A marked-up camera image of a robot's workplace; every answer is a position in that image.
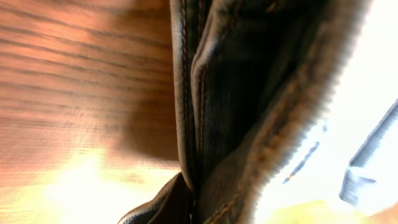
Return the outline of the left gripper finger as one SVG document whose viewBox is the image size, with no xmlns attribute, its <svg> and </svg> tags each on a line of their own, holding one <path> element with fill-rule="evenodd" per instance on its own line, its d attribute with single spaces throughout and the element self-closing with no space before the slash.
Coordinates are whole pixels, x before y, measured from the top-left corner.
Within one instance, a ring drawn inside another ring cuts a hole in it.
<svg viewBox="0 0 398 224">
<path fill-rule="evenodd" d="M 189 224 L 192 195 L 179 172 L 150 201 L 130 210 L 118 224 Z"/>
</svg>

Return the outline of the light blue denim jeans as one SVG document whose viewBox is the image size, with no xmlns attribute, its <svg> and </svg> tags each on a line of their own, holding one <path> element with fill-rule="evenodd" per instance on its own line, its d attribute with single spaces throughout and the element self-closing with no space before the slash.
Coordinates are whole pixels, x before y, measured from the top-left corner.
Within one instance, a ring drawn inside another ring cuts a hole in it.
<svg viewBox="0 0 398 224">
<path fill-rule="evenodd" d="M 192 223 L 254 223 L 316 150 L 369 1 L 170 2 Z"/>
</svg>

